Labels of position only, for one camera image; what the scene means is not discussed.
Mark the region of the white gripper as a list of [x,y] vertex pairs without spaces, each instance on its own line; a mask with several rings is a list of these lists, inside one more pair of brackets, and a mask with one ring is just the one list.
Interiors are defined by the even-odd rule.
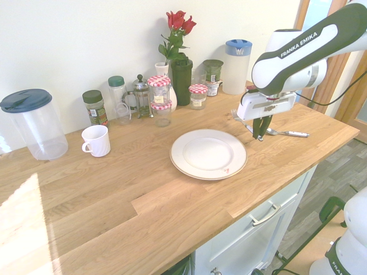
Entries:
[[252,137],[262,141],[272,115],[289,111],[295,100],[295,92],[282,93],[278,98],[267,97],[260,92],[246,93],[241,98],[237,115],[245,121],[254,119]]

